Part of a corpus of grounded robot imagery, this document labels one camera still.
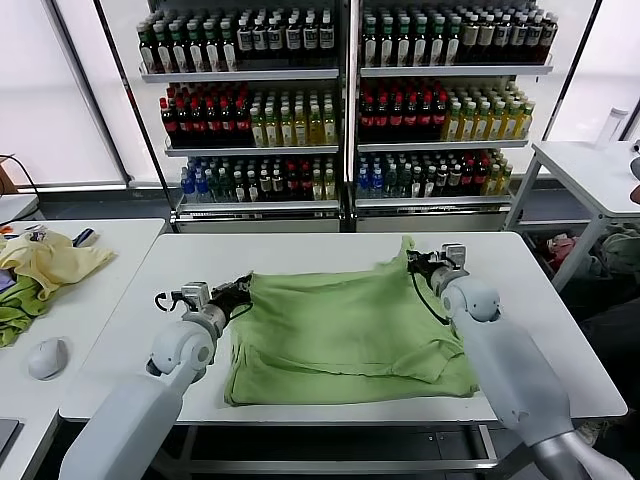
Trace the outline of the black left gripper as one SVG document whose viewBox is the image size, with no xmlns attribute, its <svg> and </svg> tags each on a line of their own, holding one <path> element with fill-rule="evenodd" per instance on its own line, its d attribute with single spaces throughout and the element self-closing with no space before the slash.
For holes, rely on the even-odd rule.
<svg viewBox="0 0 640 480">
<path fill-rule="evenodd" d="M 249 273 L 236 279 L 234 282 L 225 283 L 215 287 L 211 291 L 210 302 L 220 308 L 225 314 L 232 314 L 234 310 L 251 302 L 249 287 L 252 274 Z"/>
</svg>

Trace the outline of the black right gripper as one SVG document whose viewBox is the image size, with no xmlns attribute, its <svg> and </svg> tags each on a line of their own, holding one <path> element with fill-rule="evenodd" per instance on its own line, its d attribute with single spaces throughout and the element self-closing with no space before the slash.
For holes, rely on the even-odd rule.
<svg viewBox="0 0 640 480">
<path fill-rule="evenodd" d="M 430 280 L 434 272 L 444 266 L 444 263 L 432 254 L 418 253 L 407 250 L 408 272 L 411 275 L 420 275 L 425 280 Z"/>
</svg>

